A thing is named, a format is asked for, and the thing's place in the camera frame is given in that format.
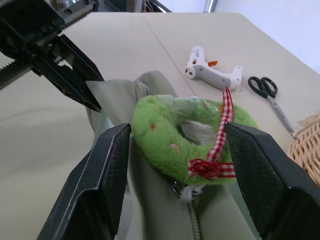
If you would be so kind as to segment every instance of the red gingham ribbon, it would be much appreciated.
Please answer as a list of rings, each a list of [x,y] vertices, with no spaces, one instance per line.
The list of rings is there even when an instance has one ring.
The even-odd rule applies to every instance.
[[[222,93],[222,99],[221,120],[216,133],[215,144],[208,152],[206,160],[196,158],[189,161],[188,173],[190,177],[194,177],[196,174],[207,179],[236,177],[233,163],[217,162],[227,141],[225,125],[234,120],[234,105],[232,103],[230,91],[227,87]]]

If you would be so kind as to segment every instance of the table surface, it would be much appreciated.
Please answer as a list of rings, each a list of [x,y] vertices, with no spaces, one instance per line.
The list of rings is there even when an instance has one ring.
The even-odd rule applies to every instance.
[[[276,101],[294,127],[314,114],[320,76],[236,13],[92,13],[64,32],[98,67],[104,79],[131,79],[158,70],[179,96],[221,100],[221,91],[184,76],[193,46],[231,72],[243,66],[233,102],[286,152],[293,142],[269,102],[248,86],[269,77]],[[3,55],[1,65],[9,62]],[[90,150],[93,131],[85,108],[44,77],[27,73],[0,92],[0,233],[35,239],[70,171]]]

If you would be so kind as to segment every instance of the glue gun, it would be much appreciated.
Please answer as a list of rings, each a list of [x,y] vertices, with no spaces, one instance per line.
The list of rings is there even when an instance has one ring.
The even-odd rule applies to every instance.
[[[218,62],[206,62],[205,51],[200,46],[194,46],[188,63],[185,66],[185,75],[189,79],[194,77],[200,78],[208,84],[224,90],[226,87],[229,89],[236,89],[240,86],[242,79],[242,66],[235,66],[232,73],[222,73],[218,70],[211,68]]]

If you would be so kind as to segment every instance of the gray fabric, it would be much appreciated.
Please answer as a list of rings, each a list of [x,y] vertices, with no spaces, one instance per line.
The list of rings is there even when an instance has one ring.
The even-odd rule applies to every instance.
[[[96,134],[99,134],[96,125],[101,125],[97,120],[101,114],[105,114],[102,121],[110,119],[113,125],[131,123],[137,99],[144,96],[146,91],[150,95],[177,96],[169,81],[160,72],[145,73],[137,81],[139,82],[87,82],[103,110],[102,113],[88,113]],[[149,165],[133,137],[130,142],[128,183],[136,219],[135,226],[140,238],[194,239],[187,204],[178,200],[167,177]],[[197,196],[195,211],[199,218],[201,235],[205,240],[255,239],[237,204],[224,186],[209,187],[204,191],[204,195]]]

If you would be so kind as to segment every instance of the green plush toy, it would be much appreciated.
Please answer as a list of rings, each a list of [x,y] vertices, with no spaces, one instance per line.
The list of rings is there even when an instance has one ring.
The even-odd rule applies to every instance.
[[[142,98],[136,107],[132,131],[136,143],[149,163],[161,173],[180,183],[189,185],[227,184],[234,178],[207,179],[188,175],[191,159],[206,159],[214,143],[196,145],[183,138],[177,126],[186,121],[209,125],[217,130],[221,120],[222,102],[197,97],[180,98],[155,95]],[[241,107],[234,105],[234,123],[257,127],[255,121]],[[226,144],[219,162],[231,163],[231,153]]]

